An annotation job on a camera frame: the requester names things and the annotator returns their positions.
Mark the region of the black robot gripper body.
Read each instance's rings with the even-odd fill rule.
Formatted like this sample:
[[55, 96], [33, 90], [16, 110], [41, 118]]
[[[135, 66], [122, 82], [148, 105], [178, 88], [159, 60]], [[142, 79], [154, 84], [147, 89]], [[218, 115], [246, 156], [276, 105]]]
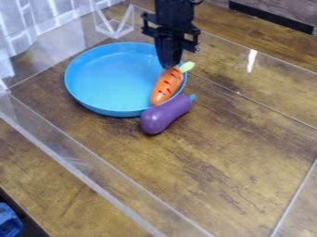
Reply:
[[142, 13], [142, 33], [154, 38], [167, 37], [182, 42], [182, 49], [198, 50], [201, 30], [193, 25], [194, 7], [201, 0], [155, 0], [155, 12]]

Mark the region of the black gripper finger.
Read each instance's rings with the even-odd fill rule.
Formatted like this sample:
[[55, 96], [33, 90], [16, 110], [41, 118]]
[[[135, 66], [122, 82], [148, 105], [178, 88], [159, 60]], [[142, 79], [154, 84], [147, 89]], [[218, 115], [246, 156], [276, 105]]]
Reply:
[[155, 39], [155, 47], [158, 52], [159, 64], [164, 69], [170, 66], [170, 39], [167, 37], [158, 37]]
[[182, 57], [182, 42], [178, 39], [171, 40], [171, 66], [177, 66]]

